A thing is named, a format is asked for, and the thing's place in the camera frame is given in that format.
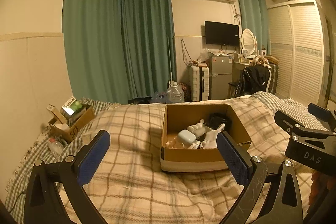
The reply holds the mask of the person's right hand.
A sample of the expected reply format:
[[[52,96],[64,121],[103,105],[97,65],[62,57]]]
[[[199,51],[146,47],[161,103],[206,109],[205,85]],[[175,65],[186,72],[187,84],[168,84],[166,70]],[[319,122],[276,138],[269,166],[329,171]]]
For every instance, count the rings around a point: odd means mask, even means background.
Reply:
[[[324,187],[327,187],[328,190],[335,188],[335,177],[325,175],[317,170],[314,170],[311,176],[312,184],[310,187],[309,195],[309,205],[312,205],[319,192],[321,192]]]

